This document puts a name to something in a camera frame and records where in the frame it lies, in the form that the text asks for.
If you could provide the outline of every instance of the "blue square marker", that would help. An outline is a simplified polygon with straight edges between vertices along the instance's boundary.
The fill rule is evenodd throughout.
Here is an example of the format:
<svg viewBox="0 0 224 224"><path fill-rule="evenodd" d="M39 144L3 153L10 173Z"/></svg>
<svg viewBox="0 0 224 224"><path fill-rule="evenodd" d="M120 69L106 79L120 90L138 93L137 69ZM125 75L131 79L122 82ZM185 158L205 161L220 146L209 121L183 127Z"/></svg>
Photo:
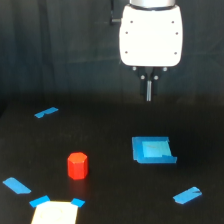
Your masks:
<svg viewBox="0 0 224 224"><path fill-rule="evenodd" d="M133 137L133 158L142 164L176 163L168 137Z"/></svg>
<svg viewBox="0 0 224 224"><path fill-rule="evenodd" d="M143 153L144 157L162 157L171 156L170 147L167 141L144 141Z"/></svg>
<svg viewBox="0 0 224 224"><path fill-rule="evenodd" d="M74 198L74 199L71 201L71 203L72 203L73 205L76 205L76 206L78 206L79 208L81 208L81 207L85 204L85 201L82 201L82 200L80 200L80 199Z"/></svg>

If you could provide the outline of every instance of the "blue tape piece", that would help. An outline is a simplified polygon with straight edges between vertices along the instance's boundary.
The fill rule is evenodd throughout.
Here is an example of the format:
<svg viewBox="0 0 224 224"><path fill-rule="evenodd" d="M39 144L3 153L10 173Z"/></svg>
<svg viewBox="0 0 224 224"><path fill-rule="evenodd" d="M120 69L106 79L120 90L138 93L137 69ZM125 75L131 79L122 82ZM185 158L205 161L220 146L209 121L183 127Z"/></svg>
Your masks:
<svg viewBox="0 0 224 224"><path fill-rule="evenodd" d="M144 150L144 146L146 146L148 143L151 144L151 142L157 145L161 144L161 142L164 142L164 149L162 149L160 153L157 153L154 150L154 152L151 151L149 154L147 154L148 152L146 152L146 149ZM171 155L168 142L168 137L133 137L133 158L138 163L142 164L176 163L177 157L173 157Z"/></svg>
<svg viewBox="0 0 224 224"><path fill-rule="evenodd" d="M77 205L79 208L81 208L84 204L85 204L85 201L82 201L80 199L77 199L77 198L74 198L71 203L73 205Z"/></svg>
<svg viewBox="0 0 224 224"><path fill-rule="evenodd" d="M202 195L201 191L197 187L192 187L189 190L176 195L173 197L173 199L179 204L185 204L186 202L191 201L200 195Z"/></svg>
<svg viewBox="0 0 224 224"><path fill-rule="evenodd" d="M47 195L45 195L45 196L43 196L41 198L35 199L33 201L30 201L30 205L33 208L36 208L38 205L43 204L44 202L47 202L47 201L50 201L50 198Z"/></svg>
<svg viewBox="0 0 224 224"><path fill-rule="evenodd" d="M35 114L34 116L37 117L37 118L42 118L45 114L52 114L52 113L54 113L56 111L58 111L57 108L51 107L51 108L49 108L47 110L44 110L44 111L42 111L40 113Z"/></svg>
<svg viewBox="0 0 224 224"><path fill-rule="evenodd" d="M20 183L13 177L8 178L7 180L3 181L8 188L13 190L16 194L29 194L31 190Z"/></svg>

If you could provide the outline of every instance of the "white square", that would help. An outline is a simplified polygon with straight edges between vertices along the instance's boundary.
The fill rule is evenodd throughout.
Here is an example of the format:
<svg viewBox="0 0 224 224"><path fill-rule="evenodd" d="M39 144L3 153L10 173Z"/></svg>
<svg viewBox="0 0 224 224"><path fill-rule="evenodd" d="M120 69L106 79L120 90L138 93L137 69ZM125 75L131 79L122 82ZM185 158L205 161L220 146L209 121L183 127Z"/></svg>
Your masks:
<svg viewBox="0 0 224 224"><path fill-rule="evenodd" d="M77 212L71 202L48 201L36 207L31 224L75 224Z"/></svg>

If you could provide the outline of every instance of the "red hexagonal block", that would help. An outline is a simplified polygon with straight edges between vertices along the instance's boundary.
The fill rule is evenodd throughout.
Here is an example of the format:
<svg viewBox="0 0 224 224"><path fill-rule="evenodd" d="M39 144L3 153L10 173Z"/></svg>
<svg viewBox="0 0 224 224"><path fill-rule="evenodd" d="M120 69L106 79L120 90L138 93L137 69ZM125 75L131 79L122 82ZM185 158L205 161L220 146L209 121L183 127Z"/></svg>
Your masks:
<svg viewBox="0 0 224 224"><path fill-rule="evenodd" d="M82 152L72 153L68 157L68 176L74 180L84 179L88 174L88 157Z"/></svg>

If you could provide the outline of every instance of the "black background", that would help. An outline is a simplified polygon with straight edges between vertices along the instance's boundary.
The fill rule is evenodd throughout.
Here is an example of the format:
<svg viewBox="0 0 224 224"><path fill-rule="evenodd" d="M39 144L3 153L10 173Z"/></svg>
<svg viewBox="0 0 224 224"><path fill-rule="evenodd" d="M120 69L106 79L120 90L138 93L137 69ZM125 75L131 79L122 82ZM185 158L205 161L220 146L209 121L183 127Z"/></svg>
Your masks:
<svg viewBox="0 0 224 224"><path fill-rule="evenodd" d="M11 104L1 118L0 180L15 177L32 192L17 195L0 184L0 220L31 223L29 201L86 201L77 224L221 224L224 221L224 108L183 106L57 105L59 111L34 117L46 106ZM133 161L133 136L169 136L176 165ZM84 181L70 181L71 152L88 155ZM185 205L173 196L193 187L203 195Z"/></svg>
<svg viewBox="0 0 224 224"><path fill-rule="evenodd" d="M127 0L115 0L121 18ZM154 102L224 103L224 2L177 0L184 45ZM120 62L110 0L0 0L0 99L143 103L139 80Z"/></svg>

